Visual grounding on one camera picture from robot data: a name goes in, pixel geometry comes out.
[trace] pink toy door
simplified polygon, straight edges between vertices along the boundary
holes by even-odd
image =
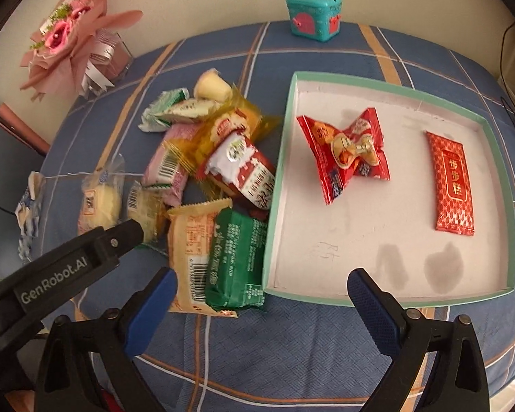
[[[303,34],[314,34],[314,20],[308,13],[300,12],[292,19],[292,23]]]
[[[340,14],[337,14],[335,17],[330,18],[330,34],[333,34],[336,32],[339,28],[339,19],[341,19],[342,16]]]

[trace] dark green snack package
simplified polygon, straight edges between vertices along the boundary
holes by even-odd
[[[214,310],[261,307],[267,224],[232,209],[215,219],[206,279],[206,304]]]

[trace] table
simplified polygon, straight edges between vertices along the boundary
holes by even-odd
[[[36,258],[76,235],[81,181],[107,157],[125,159],[125,194],[144,172],[161,134],[142,133],[141,112],[165,89],[192,89],[217,68],[267,114],[282,116],[294,71],[350,74],[413,87],[484,116],[507,166],[515,208],[515,129],[499,103],[505,93],[479,64],[443,46],[377,27],[343,23],[328,43],[290,34],[288,22],[268,22],[199,35],[145,54],[126,78],[99,98],[78,100],[42,166],[47,177]],[[281,129],[260,149],[277,162]],[[203,201],[188,185],[184,203]],[[121,307],[166,264],[165,252],[136,249],[121,265],[54,313],[94,318]],[[515,291],[498,299],[424,309],[430,318],[471,316],[490,394],[515,375]],[[420,395],[433,358],[411,391]],[[353,308],[267,296],[263,310],[237,320],[168,313],[136,365],[167,410],[355,410],[390,360],[376,349]],[[96,361],[100,380],[106,377]]]

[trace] beige wall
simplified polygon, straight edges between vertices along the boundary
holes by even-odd
[[[122,33],[135,55],[190,35],[287,18],[284,0],[108,0],[109,12],[141,9],[144,17]],[[71,101],[30,102],[18,87],[28,36],[56,0],[24,0],[0,33],[0,103],[5,101],[37,133],[52,140]],[[412,34],[476,60],[497,76],[501,36],[513,18],[500,0],[344,0],[343,19]],[[511,35],[508,46],[515,38]]]

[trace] flower bouquet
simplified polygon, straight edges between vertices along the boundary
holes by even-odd
[[[132,57],[111,32],[138,22],[141,11],[107,14],[107,0],[60,0],[56,9],[31,35],[34,44],[21,66],[28,67],[32,100],[53,93],[64,97],[106,91],[121,78]]]

